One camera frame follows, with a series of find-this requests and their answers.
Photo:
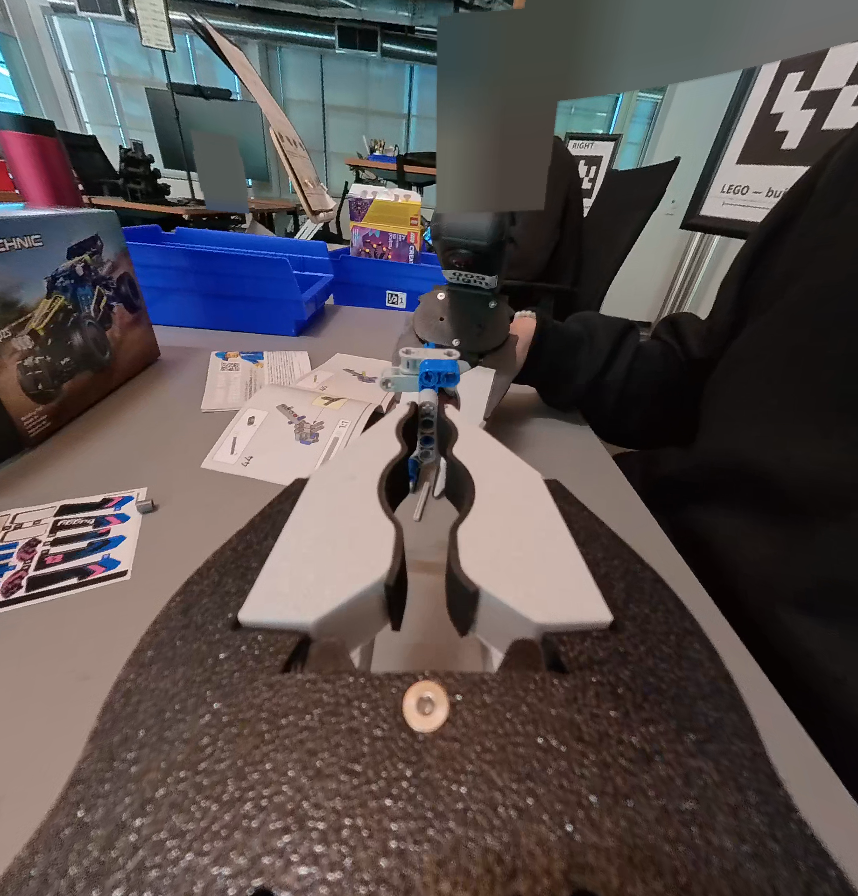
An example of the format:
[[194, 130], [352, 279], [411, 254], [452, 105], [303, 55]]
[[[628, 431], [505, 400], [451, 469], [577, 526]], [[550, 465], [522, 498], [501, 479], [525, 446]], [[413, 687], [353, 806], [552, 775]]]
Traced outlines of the lego set box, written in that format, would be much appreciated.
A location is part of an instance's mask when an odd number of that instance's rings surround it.
[[159, 357], [113, 210], [0, 204], [0, 463]]

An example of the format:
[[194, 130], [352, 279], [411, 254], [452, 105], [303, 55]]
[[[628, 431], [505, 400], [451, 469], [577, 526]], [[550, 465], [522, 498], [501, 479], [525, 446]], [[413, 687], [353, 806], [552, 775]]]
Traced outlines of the person's dark clothing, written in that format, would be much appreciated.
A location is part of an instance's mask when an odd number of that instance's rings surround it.
[[858, 805], [858, 125], [797, 185], [692, 441], [616, 460]]

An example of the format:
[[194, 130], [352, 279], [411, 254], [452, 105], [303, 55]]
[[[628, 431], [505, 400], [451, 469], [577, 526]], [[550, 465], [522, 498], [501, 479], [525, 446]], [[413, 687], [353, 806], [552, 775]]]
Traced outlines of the blue grey lego assembly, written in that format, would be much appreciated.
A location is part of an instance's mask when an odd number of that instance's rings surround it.
[[457, 399], [460, 376], [468, 369], [454, 349], [425, 343], [399, 350], [399, 362], [383, 370], [378, 383], [400, 397], [411, 396], [416, 407], [415, 448], [408, 458], [410, 492], [419, 492], [414, 521], [422, 520], [423, 510], [435, 489], [441, 462], [437, 446], [437, 419], [440, 396]]

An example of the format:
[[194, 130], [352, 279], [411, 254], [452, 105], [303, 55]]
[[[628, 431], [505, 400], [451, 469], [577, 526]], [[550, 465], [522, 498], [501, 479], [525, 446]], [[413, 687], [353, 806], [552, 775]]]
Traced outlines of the large framed marker poster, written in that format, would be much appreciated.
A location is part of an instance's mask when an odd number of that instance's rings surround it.
[[682, 230], [747, 238], [858, 123], [858, 40], [745, 69]]

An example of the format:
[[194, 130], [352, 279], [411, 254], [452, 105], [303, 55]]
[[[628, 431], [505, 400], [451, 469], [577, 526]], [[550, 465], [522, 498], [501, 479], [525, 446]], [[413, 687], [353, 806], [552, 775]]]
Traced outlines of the open instruction booklet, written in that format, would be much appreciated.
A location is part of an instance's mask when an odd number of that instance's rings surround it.
[[387, 360], [336, 353], [291, 386], [267, 385], [236, 411], [201, 463], [286, 486], [345, 451], [389, 408]]

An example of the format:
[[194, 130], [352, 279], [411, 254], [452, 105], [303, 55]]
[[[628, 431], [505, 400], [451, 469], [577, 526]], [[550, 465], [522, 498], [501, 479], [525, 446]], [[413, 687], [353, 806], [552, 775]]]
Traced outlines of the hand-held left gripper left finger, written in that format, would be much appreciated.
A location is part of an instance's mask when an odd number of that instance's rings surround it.
[[337, 639], [348, 651], [386, 625], [400, 631], [408, 599], [402, 525], [418, 409], [401, 403], [308, 478], [239, 609], [244, 628]]

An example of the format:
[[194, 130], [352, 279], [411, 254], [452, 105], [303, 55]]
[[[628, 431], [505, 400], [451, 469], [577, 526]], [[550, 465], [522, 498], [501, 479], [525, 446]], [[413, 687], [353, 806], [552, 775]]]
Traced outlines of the leaning wooden board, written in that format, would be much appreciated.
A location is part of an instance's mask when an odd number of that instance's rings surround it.
[[192, 30], [234, 73], [259, 106], [267, 121], [270, 139], [306, 217], [314, 225], [328, 223], [335, 217], [338, 203], [323, 184], [298, 132], [256, 68], [244, 51], [222, 36], [204, 17], [195, 12], [189, 12], [187, 16]]

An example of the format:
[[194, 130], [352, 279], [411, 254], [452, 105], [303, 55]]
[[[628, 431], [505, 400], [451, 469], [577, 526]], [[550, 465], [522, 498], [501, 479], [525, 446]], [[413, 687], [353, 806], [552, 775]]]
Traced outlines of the black chair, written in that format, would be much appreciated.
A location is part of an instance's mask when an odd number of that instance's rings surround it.
[[605, 294], [659, 207], [681, 158], [612, 170], [585, 218], [581, 295], [600, 311]]

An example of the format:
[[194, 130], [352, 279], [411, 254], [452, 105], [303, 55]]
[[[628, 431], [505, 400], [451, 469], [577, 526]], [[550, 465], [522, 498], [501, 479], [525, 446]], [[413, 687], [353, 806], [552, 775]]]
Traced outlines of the dark computer monitor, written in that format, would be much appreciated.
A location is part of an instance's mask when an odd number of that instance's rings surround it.
[[213, 133], [237, 140], [247, 179], [269, 181], [263, 117], [255, 102], [218, 88], [181, 84], [173, 91], [146, 87], [145, 95], [166, 168], [195, 172], [191, 133]]

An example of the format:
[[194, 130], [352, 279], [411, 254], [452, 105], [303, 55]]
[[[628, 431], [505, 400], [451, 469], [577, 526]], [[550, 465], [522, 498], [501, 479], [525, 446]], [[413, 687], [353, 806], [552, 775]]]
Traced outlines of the printed paper leaflet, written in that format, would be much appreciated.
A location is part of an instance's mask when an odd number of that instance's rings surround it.
[[237, 411], [267, 385], [291, 386], [311, 370], [307, 351], [215, 351], [200, 410]]

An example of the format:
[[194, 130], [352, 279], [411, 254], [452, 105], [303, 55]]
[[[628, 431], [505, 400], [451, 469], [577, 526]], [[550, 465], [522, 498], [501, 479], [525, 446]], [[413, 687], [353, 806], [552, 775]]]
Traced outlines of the yellow lego box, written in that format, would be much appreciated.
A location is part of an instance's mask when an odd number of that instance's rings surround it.
[[359, 224], [373, 230], [419, 230], [422, 203], [400, 199], [371, 199]]

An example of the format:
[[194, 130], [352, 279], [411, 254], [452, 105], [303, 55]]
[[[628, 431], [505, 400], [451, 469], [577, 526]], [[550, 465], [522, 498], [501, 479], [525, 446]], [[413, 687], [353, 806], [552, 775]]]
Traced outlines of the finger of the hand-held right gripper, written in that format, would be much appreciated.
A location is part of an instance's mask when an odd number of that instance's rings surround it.
[[515, 353], [493, 353], [482, 364], [459, 361], [459, 413], [468, 424], [483, 427], [517, 375]]

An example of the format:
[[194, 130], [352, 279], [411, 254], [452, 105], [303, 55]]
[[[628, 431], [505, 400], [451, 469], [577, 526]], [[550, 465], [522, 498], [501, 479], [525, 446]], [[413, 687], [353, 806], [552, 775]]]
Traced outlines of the small framed marker sign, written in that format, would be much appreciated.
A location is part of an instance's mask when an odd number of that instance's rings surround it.
[[575, 159], [581, 179], [583, 213], [588, 214], [622, 140], [619, 133], [567, 132], [563, 141]]

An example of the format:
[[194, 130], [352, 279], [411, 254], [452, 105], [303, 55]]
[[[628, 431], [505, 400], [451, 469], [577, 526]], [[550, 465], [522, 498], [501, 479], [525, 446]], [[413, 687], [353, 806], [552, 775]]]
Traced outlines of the person's right hand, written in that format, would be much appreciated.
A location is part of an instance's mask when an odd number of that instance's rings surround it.
[[514, 314], [510, 324], [510, 334], [514, 340], [515, 372], [522, 370], [535, 336], [537, 314], [535, 310], [524, 309]]

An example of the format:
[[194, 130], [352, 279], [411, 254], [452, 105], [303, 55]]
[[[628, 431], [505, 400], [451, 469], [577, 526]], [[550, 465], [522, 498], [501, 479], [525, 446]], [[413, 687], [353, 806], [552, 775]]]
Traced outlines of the purple lego box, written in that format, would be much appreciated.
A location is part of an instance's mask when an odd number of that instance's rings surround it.
[[373, 230], [359, 224], [371, 199], [400, 199], [422, 203], [421, 195], [400, 187], [355, 184], [347, 194], [349, 216], [349, 248], [352, 256], [394, 262], [414, 263], [423, 247], [423, 220], [419, 230]]

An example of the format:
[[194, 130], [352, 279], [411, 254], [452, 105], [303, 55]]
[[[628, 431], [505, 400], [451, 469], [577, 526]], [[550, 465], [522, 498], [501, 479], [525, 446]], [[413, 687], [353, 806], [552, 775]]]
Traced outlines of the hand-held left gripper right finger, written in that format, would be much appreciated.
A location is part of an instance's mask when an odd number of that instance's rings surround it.
[[457, 409], [439, 413], [445, 496], [457, 511], [445, 569], [457, 633], [488, 669], [516, 642], [605, 630], [614, 621], [547, 481]]

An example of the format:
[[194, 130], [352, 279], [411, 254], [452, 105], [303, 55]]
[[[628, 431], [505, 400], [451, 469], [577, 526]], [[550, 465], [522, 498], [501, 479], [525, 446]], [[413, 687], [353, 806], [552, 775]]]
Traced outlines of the blue plastic bin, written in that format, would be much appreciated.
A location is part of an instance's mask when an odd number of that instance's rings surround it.
[[413, 312], [424, 293], [445, 283], [433, 253], [419, 253], [407, 263], [352, 256], [344, 247], [331, 250], [329, 258], [338, 306]]
[[155, 325], [296, 337], [332, 293], [323, 244], [156, 225], [123, 234]]

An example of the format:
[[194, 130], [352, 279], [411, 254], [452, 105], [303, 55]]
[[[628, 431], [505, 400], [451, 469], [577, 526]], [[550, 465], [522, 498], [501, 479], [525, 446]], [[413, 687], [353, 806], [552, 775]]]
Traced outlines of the sticker sheet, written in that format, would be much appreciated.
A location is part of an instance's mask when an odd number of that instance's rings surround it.
[[0, 613], [132, 576], [146, 488], [0, 511]]

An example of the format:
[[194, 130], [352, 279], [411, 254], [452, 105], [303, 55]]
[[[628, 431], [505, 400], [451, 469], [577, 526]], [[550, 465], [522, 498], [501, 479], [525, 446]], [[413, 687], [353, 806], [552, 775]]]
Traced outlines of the person's right forearm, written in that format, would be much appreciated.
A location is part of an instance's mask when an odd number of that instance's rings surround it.
[[649, 335], [629, 320], [580, 312], [558, 322], [535, 310], [535, 336], [518, 385], [577, 412], [603, 441], [631, 450], [693, 441], [705, 385], [738, 333], [732, 313], [679, 313]]

